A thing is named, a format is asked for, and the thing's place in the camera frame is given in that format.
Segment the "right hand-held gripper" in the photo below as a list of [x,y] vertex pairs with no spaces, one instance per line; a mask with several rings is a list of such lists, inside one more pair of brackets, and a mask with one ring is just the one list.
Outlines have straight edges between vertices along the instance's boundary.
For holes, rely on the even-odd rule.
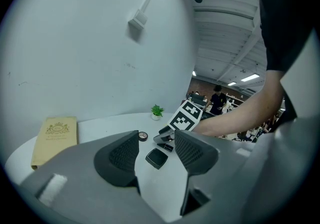
[[167,122],[159,130],[159,135],[153,138],[156,144],[168,144],[175,139],[175,130],[192,131],[201,120],[203,110],[189,100],[185,100]]

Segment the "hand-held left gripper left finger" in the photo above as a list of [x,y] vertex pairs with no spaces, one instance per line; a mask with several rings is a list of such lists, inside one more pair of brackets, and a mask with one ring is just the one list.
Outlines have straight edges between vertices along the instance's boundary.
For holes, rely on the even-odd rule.
[[139,133],[69,147],[31,173],[21,197],[45,221],[158,221],[140,195]]

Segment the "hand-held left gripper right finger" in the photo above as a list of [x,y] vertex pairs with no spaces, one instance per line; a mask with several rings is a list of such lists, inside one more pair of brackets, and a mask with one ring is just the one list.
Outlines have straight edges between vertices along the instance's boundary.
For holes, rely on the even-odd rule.
[[187,171],[181,216],[208,202],[221,202],[223,190],[230,190],[230,182],[253,150],[252,143],[210,138],[190,131],[176,131],[174,141],[175,151]]

